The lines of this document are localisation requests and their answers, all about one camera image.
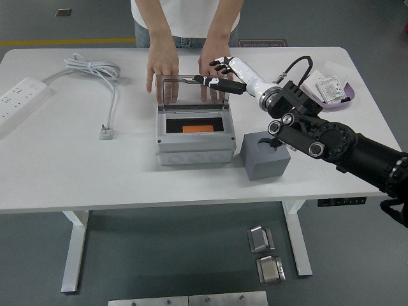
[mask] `metal bracket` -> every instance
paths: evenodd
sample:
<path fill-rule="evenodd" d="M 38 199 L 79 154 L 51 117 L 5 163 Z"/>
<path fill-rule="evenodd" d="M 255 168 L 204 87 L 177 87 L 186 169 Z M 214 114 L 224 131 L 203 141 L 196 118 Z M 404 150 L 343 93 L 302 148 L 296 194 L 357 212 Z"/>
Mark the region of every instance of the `metal bracket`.
<path fill-rule="evenodd" d="M 247 234 L 252 253 L 275 250 L 275 244 L 273 243 L 272 233 L 269 228 L 256 226 L 255 228 L 248 229 Z"/>
<path fill-rule="evenodd" d="M 286 280 L 283 272 L 282 261 L 279 257 L 267 256 L 257 259 L 259 280 L 261 284 L 284 282 Z"/>

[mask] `white t-shirt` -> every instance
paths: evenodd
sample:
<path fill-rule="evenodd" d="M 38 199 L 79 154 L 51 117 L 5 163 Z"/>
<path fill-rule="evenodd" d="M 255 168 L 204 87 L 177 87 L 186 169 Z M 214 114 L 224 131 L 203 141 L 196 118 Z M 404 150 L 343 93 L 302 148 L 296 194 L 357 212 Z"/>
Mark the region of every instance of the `white t-shirt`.
<path fill-rule="evenodd" d="M 164 15 L 173 36 L 185 38 L 206 38 L 219 0 L 160 0 Z M 131 0 L 135 21 L 147 29 L 135 0 Z M 240 15 L 234 22 L 237 26 Z"/>

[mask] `power plug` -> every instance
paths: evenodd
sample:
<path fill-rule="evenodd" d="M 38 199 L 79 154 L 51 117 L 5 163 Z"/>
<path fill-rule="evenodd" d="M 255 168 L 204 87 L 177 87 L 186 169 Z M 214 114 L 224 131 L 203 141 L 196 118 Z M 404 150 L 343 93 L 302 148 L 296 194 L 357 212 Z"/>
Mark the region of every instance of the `power plug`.
<path fill-rule="evenodd" d="M 105 126 L 102 124 L 101 128 L 101 134 L 99 135 L 99 138 L 101 140 L 111 140 L 115 136 L 115 131 L 110 127 L 110 126 Z"/>
<path fill-rule="evenodd" d="M 0 138 L 50 94 L 46 83 L 25 78 L 0 98 Z"/>

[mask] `electrical outlet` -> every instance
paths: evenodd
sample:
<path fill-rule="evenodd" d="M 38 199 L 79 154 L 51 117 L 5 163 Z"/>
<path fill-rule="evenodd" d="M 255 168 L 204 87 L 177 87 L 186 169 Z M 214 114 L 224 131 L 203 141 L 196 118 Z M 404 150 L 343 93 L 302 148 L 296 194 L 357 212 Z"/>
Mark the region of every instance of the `electrical outlet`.
<path fill-rule="evenodd" d="M 50 94 L 46 83 L 25 78 L 0 98 L 0 138 Z"/>

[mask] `yellow floor line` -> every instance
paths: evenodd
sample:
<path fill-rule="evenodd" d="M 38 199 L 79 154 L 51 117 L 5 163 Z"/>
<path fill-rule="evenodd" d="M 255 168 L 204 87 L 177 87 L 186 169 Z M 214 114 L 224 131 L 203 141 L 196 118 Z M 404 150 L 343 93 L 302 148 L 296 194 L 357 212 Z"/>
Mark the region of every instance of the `yellow floor line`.
<path fill-rule="evenodd" d="M 136 38 L 91 38 L 82 40 L 22 40 L 0 41 L 0 46 L 23 46 L 23 45 L 67 45 L 81 43 L 134 43 Z"/>

